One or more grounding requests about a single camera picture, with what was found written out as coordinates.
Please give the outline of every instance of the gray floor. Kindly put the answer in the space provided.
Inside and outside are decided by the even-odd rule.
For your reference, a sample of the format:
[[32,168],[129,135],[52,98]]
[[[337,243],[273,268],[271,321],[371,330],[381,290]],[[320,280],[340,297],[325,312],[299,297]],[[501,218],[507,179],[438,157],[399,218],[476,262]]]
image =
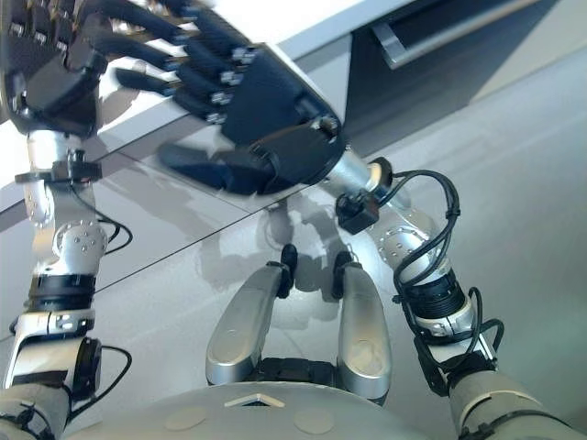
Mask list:
[[[585,72],[587,50],[378,152],[397,170],[443,171],[456,183],[463,215],[450,255],[463,286],[482,290],[486,316],[505,321],[502,370],[583,430]],[[146,173],[160,172],[152,164],[141,166]],[[160,175],[157,182],[165,179]],[[185,213],[175,216],[170,201],[162,200],[166,186],[147,197],[131,183],[107,189],[114,196],[132,187],[137,212],[161,220],[157,229],[141,231],[143,237],[194,238],[199,228],[185,223]],[[182,206],[189,205],[190,187],[180,189]],[[415,182],[411,191],[419,206],[443,218],[432,183]],[[72,429],[204,387],[205,346],[223,308],[253,270],[276,259],[282,244],[292,241],[302,254],[299,277],[291,297],[276,303],[264,353],[335,359],[339,305],[329,298],[329,265],[349,246],[375,280],[386,308],[394,355],[387,407],[431,438],[455,438],[448,403],[427,389],[404,318],[391,302],[391,270],[367,235],[351,237],[336,229],[332,203],[310,188],[290,196],[286,205],[255,214],[241,210],[235,224],[227,222],[220,232],[101,290],[94,302],[94,336],[129,349],[135,362],[119,387]],[[105,265],[101,277],[108,279],[112,270]],[[2,368],[8,350],[7,341],[0,345]],[[104,383],[120,367],[119,359],[106,355]]]

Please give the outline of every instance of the white countertop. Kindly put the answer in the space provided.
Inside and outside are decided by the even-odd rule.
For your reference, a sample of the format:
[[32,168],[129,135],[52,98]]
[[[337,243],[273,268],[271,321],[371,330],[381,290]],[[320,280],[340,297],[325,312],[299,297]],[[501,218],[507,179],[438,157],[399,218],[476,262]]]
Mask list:
[[[347,35],[411,0],[216,0],[216,11],[252,40],[278,44],[292,59],[319,49]],[[124,112],[98,132],[105,149],[112,151],[150,131],[169,124],[185,112],[155,93],[121,93],[112,76],[114,67],[131,66],[135,61],[120,59],[111,63],[100,84],[100,96],[107,100],[116,94],[132,101]],[[0,126],[3,160],[0,161],[0,212],[22,200],[22,191],[13,183],[14,175],[28,170],[25,140],[10,122]]]

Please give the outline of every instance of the robot forearm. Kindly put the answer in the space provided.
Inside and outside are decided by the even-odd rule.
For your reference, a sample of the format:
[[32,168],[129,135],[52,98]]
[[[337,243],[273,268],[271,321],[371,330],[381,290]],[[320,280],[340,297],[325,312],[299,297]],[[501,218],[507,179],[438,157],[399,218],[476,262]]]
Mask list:
[[85,335],[94,327],[95,276],[108,238],[93,209],[91,182],[101,171],[83,160],[80,146],[77,137],[33,132],[30,172],[17,176],[35,228],[35,263],[27,309],[15,325],[1,420],[18,425],[24,410],[15,409],[17,400],[33,402],[56,438],[72,404],[94,395],[100,375],[101,344]]

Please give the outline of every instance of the black connector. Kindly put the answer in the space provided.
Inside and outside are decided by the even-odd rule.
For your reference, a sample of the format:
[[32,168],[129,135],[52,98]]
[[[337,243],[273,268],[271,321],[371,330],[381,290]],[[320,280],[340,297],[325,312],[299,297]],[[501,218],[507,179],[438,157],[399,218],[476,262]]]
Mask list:
[[369,193],[343,194],[337,198],[336,214],[338,225],[355,235],[379,221],[379,206]]

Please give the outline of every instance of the robot finger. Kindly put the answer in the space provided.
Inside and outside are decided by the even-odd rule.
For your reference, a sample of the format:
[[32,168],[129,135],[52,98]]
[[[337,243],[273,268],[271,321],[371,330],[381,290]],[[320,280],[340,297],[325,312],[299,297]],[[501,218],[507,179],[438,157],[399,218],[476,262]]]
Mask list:
[[57,0],[56,9],[60,15],[71,17],[75,9],[75,0]]
[[189,63],[182,64],[182,66],[180,66],[180,68],[177,70],[176,74],[177,77],[183,81],[185,87],[194,96],[206,96],[209,98],[213,94],[221,94],[226,92],[223,87],[205,78],[204,75],[200,74],[197,69],[195,69]]
[[183,47],[201,72],[212,78],[219,78],[221,72],[234,71],[235,66],[213,54],[197,37],[190,37]]
[[2,15],[4,23],[10,33],[22,37],[28,27],[27,2],[24,0],[6,0],[2,2]]
[[115,76],[120,85],[128,89],[155,92],[162,96],[172,96],[175,93],[175,83],[147,75],[140,71],[129,69],[115,69]]
[[45,44],[51,39],[51,17],[49,9],[39,3],[30,7],[30,34],[39,44]]
[[89,32],[89,41],[94,49],[105,56],[120,55],[137,58],[166,72],[174,71],[179,67],[178,61],[169,53],[106,29],[98,28]]
[[200,30],[200,39],[207,48],[223,58],[230,59],[236,48],[246,48],[251,42],[224,18],[193,0],[160,0],[176,16],[194,22]]
[[53,43],[60,50],[67,50],[73,40],[73,25],[71,20],[62,15],[53,18]]
[[226,120],[226,115],[218,108],[201,101],[185,87],[177,89],[173,95],[173,101],[208,124],[222,124]]
[[181,45],[188,38],[180,27],[128,0],[84,0],[78,12],[79,25],[82,26],[87,17],[96,13],[145,28],[154,37],[174,45]]
[[192,7],[192,20],[200,30],[200,39],[221,57],[232,58],[233,50],[246,48],[251,42],[233,28],[212,9],[205,6]]

